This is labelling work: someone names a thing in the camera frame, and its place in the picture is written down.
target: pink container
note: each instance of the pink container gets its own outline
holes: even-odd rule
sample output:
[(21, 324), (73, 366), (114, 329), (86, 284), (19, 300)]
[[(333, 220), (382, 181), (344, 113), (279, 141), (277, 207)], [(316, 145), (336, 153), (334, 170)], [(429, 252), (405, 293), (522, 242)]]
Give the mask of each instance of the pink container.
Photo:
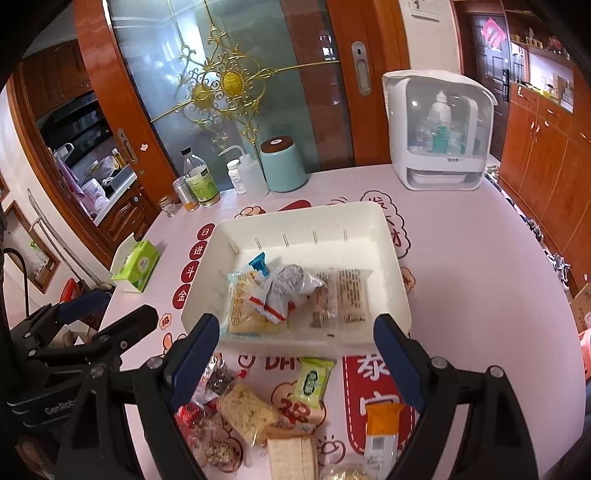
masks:
[(585, 367), (585, 381), (591, 378), (591, 329), (579, 334), (581, 350), (583, 351), (583, 365)]

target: cabinet door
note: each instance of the cabinet door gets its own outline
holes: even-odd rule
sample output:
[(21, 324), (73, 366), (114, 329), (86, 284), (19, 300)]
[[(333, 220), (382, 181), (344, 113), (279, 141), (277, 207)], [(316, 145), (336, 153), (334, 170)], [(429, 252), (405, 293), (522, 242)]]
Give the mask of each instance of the cabinet door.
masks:
[(519, 196), (538, 219), (542, 218), (554, 189), (566, 142), (566, 134), (546, 120), (538, 119), (530, 160), (519, 190)]
[(591, 278), (591, 203), (564, 250), (564, 258), (571, 265), (574, 282), (580, 290), (589, 281), (585, 280), (585, 274)]
[(499, 175), (516, 193), (521, 188), (534, 131), (535, 113), (511, 103)]
[(541, 218), (546, 231), (561, 252), (577, 228), (591, 198), (591, 152), (572, 140), (566, 147), (556, 186)]
[(133, 184), (107, 213), (99, 230), (117, 247), (130, 233), (143, 236), (150, 227), (147, 221), (144, 202)]
[(57, 84), (62, 103), (90, 91), (90, 80), (76, 40), (53, 47), (57, 65)]

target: white plastic tray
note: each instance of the white plastic tray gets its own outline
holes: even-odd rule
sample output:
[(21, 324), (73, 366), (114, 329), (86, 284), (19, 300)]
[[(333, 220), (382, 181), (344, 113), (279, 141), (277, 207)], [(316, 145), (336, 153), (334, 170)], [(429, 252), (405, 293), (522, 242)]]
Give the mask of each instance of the white plastic tray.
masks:
[(408, 333), (411, 316), (400, 266), (382, 208), (374, 202), (311, 207), (221, 222), (209, 239), (181, 314), (187, 332), (203, 313), (213, 313), (220, 324), (225, 324), (229, 306), (227, 274), (247, 265), (261, 251), (271, 267), (298, 264), (316, 271), (371, 271), (366, 292), (372, 321), (339, 339), (324, 338), (316, 333), (319, 329), (312, 328), (307, 328), (310, 335), (306, 340), (294, 339), (292, 332), (262, 337), (221, 336), (219, 345), (224, 350), (266, 356), (376, 352), (373, 319), (381, 313), (391, 314)]

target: wooden cabinet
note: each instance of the wooden cabinet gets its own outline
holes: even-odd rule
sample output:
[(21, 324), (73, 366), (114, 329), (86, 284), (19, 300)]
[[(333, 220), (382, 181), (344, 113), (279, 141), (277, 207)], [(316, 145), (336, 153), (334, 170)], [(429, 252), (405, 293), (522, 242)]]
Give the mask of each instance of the wooden cabinet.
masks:
[(535, 113), (511, 103), (500, 175), (515, 192), (523, 182), (534, 132)]
[(76, 40), (24, 58), (22, 74), (35, 120), (92, 90)]
[(549, 250), (571, 265), (579, 291), (591, 274), (591, 124), (513, 85), (499, 175)]
[[(591, 152), (569, 140), (556, 187), (541, 222), (556, 248), (563, 251), (578, 227), (589, 202), (591, 189)], [(591, 237), (588, 239), (591, 250)]]
[(116, 248), (131, 233), (141, 240), (157, 216), (157, 208), (146, 197), (143, 186), (135, 181), (111, 207), (99, 230)]
[(562, 165), (566, 134), (538, 117), (523, 183), (518, 191), (536, 218), (541, 219)]
[(578, 291), (591, 280), (591, 203), (587, 205), (585, 214), (563, 255), (571, 264), (570, 271)]

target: glass bottle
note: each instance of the glass bottle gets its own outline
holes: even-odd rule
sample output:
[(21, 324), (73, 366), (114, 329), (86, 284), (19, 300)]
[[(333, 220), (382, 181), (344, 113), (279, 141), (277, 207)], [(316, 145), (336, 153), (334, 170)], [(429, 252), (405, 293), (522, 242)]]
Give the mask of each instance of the glass bottle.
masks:
[(220, 192), (207, 164), (197, 155), (191, 153), (191, 147), (181, 150), (184, 157), (184, 173), (191, 189), (199, 203), (204, 207), (209, 207), (220, 199)]

